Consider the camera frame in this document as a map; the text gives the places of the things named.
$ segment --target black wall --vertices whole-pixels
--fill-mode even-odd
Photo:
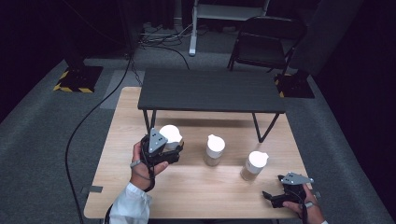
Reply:
[[[126,48],[119,1],[6,1],[0,6],[0,122],[64,58],[46,1],[57,6],[53,12],[64,21],[82,60]]]
[[[315,78],[393,219],[395,11],[395,3],[390,0],[364,1],[343,40]]]

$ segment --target power cord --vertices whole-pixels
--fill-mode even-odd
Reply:
[[[67,142],[66,151],[65,151],[65,153],[64,153],[64,165],[65,165],[65,168],[66,168],[67,179],[68,179],[68,181],[69,181],[69,185],[70,185],[70,188],[71,188],[72,193],[73,193],[73,198],[74,198],[74,201],[75,201],[75,204],[76,204],[76,208],[77,208],[77,210],[78,210],[78,217],[79,217],[79,223],[80,223],[80,224],[83,224],[83,223],[84,223],[84,219],[83,219],[83,215],[81,214],[81,209],[80,209],[80,206],[79,206],[79,203],[78,203],[77,194],[76,194],[76,191],[75,191],[75,189],[74,189],[73,181],[72,181],[72,178],[71,178],[71,175],[70,175],[70,171],[69,171],[68,154],[69,154],[70,144],[71,144],[71,142],[72,142],[72,140],[73,140],[73,137],[75,136],[77,130],[79,129],[79,127],[81,126],[81,124],[85,121],[85,119],[86,119],[86,118],[87,118],[87,117],[88,117],[99,105],[101,105],[105,100],[107,100],[108,97],[110,97],[110,96],[119,88],[120,84],[122,83],[122,81],[123,81],[123,80],[125,79],[125,77],[126,77],[126,74],[127,74],[127,72],[128,72],[129,66],[130,66],[131,62],[133,61],[133,56],[134,56],[134,55],[132,54],[131,57],[130,57],[130,59],[129,59],[129,61],[128,61],[127,66],[126,66],[126,68],[125,68],[125,72],[124,72],[124,74],[123,74],[123,76],[122,76],[122,79],[121,79],[120,83],[117,85],[117,87],[116,87],[107,97],[105,97],[101,102],[99,102],[99,104],[97,104],[93,109],[91,109],[91,111],[81,120],[81,122],[78,124],[78,126],[75,128],[75,130],[72,132],[72,134],[71,134],[71,136],[70,136],[70,138],[69,138],[69,140],[68,140],[68,142]]]
[[[185,63],[186,66],[187,66],[187,69],[190,70],[190,67],[189,67],[189,64],[188,64],[187,61],[186,61],[186,58],[185,58],[179,51],[177,51],[177,50],[175,50],[175,49],[170,49],[170,48],[167,48],[167,47],[160,47],[160,46],[151,46],[151,45],[145,45],[145,46],[142,45],[142,47],[143,47],[143,48],[144,48],[144,47],[149,47],[149,48],[169,49],[169,50],[172,50],[172,51],[176,52],[178,55],[180,55],[180,56],[183,58],[184,63]]]
[[[141,35],[145,35],[146,37],[142,38],[141,41],[140,41],[140,43],[147,44],[147,45],[156,45],[156,46],[158,46],[158,45],[164,45],[164,46],[167,46],[167,47],[177,46],[177,45],[182,44],[181,39],[182,39],[183,37],[187,37],[187,36],[190,36],[190,35],[191,35],[191,33],[184,35],[184,34],[190,29],[191,26],[192,26],[192,24],[190,24],[189,26],[187,26],[187,27],[186,27],[184,30],[182,30],[181,32],[178,32],[178,31],[176,30],[176,28],[175,28],[176,33],[175,33],[175,34],[172,34],[172,35],[159,35],[159,34],[155,34],[155,33],[157,33],[158,31],[160,31],[160,30],[162,29],[162,28],[158,28],[158,27],[156,28],[155,31],[150,32],[150,33],[147,33],[147,32],[146,32],[146,28],[145,28],[145,29],[144,29],[144,33],[141,34]],[[163,36],[163,37],[150,38],[151,36]],[[165,43],[169,43],[169,42],[178,42],[178,43],[172,44],[172,45],[165,44]]]

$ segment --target black table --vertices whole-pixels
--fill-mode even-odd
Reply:
[[[259,142],[263,142],[285,106],[273,77],[264,73],[191,71],[148,68],[137,108],[149,130],[157,110],[251,113]],[[149,122],[148,110],[152,110]],[[256,113],[275,116],[261,136]]]

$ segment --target hand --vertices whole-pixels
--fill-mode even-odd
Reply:
[[[134,144],[134,156],[132,157],[132,161],[139,161],[140,160],[140,151],[142,150],[141,143],[138,142]],[[163,161],[156,166],[154,166],[154,174],[158,175],[160,172],[166,169],[169,165],[167,161]],[[138,187],[139,189],[145,190],[150,185],[149,179],[149,169],[146,164],[143,162],[137,164],[131,173],[130,181],[133,185]]]
[[[324,216],[321,213],[320,207],[318,206],[318,201],[315,196],[311,193],[308,186],[306,184],[303,185],[306,198],[305,203],[312,202],[314,205],[306,208],[308,213],[307,221],[309,224],[321,224],[325,221]],[[303,209],[301,209],[300,205],[292,202],[283,202],[283,206],[289,208],[291,211],[299,214],[300,217],[303,216]]]

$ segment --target jacket sleeve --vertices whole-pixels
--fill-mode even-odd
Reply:
[[[147,224],[151,197],[129,183],[120,193],[110,211],[110,224]]]

